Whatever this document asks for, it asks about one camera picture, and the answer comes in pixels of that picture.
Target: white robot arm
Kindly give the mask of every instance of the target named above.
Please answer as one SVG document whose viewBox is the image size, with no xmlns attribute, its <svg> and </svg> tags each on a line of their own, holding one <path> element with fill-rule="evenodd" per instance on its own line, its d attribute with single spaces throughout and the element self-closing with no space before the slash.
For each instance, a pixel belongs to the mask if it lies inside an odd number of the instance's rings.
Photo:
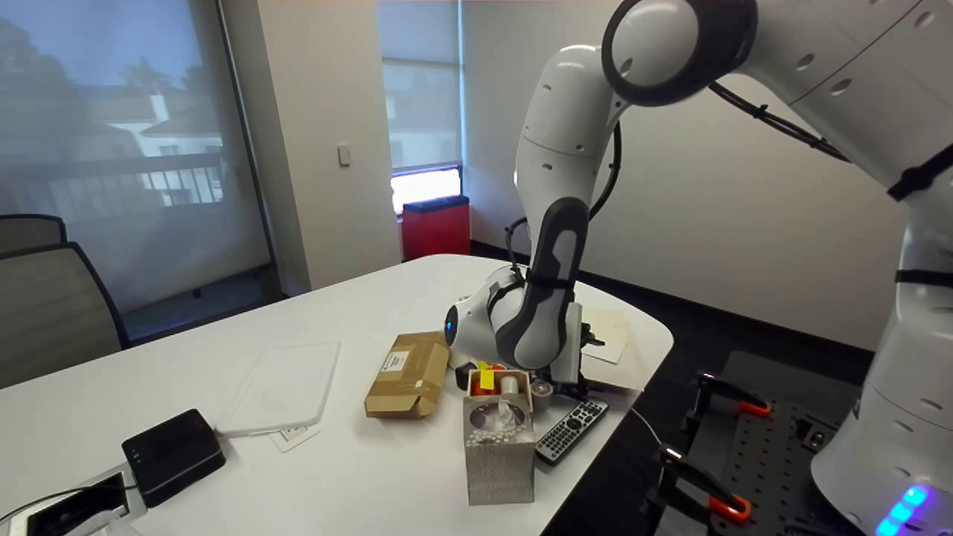
<svg viewBox="0 0 953 536">
<path fill-rule="evenodd" d="M 453 349 L 577 382 L 572 282 L 620 114 L 749 73 L 909 209 L 886 332 L 813 478 L 866 533 L 953 533 L 950 51 L 950 0 L 626 0 L 601 48 L 563 48 L 536 84 L 514 155 L 528 276 L 459 304 Z"/>
</svg>

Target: black device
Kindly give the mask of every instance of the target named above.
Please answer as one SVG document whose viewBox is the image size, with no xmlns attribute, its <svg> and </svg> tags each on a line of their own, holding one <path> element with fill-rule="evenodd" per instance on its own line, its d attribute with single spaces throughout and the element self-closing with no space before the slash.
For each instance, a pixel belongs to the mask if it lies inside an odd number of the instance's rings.
<svg viewBox="0 0 953 536">
<path fill-rule="evenodd" d="M 114 472 L 27 517 L 27 536 L 63 536 L 99 513 L 126 516 L 121 472 Z"/>
<path fill-rule="evenodd" d="M 191 483 L 225 465 L 210 426 L 185 411 L 121 444 L 146 507 L 158 507 Z"/>
<path fill-rule="evenodd" d="M 559 423 L 554 423 L 536 441 L 536 455 L 547 465 L 556 465 L 603 417 L 603 411 L 606 411 L 606 402 L 598 402 L 598 398 L 586 398 L 574 405 Z"/>
</svg>

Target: black chair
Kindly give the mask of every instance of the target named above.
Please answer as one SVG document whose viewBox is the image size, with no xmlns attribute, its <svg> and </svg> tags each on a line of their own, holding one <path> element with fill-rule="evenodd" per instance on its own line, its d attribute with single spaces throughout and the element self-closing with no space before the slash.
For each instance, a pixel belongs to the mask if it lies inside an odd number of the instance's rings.
<svg viewBox="0 0 953 536">
<path fill-rule="evenodd" d="M 126 346 L 117 307 L 76 245 L 0 255 L 0 386 Z"/>
<path fill-rule="evenodd" d="M 50 215 L 0 215 L 0 255 L 66 245 L 66 227 Z"/>
</svg>

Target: window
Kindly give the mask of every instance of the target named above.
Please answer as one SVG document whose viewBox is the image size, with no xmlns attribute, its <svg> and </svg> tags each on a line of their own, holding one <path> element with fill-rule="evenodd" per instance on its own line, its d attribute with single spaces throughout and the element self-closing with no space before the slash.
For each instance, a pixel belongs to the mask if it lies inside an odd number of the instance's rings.
<svg viewBox="0 0 953 536">
<path fill-rule="evenodd" d="M 377 0 L 394 212 L 461 192 L 459 0 Z"/>
<path fill-rule="evenodd" d="M 120 309 L 268 264 L 215 3 L 2 0 L 0 215 L 60 215 Z"/>
</svg>

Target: white wall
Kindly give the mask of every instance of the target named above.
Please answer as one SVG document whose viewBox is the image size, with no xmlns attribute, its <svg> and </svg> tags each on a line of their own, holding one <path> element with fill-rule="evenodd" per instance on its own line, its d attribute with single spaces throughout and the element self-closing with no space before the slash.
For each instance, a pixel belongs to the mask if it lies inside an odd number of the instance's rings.
<svg viewBox="0 0 953 536">
<path fill-rule="evenodd" d="M 542 63 L 598 42 L 617 0 L 465 0 L 474 234 L 520 215 L 514 136 Z M 743 78 L 733 90 L 776 105 Z M 584 268 L 739 315 L 873 349 L 889 309 L 901 218 L 864 172 L 697 94 L 629 109 L 626 169 Z"/>
<path fill-rule="evenodd" d="M 374 0 L 225 0 L 280 276 L 399 262 Z M 337 167 L 337 143 L 352 167 Z"/>
</svg>

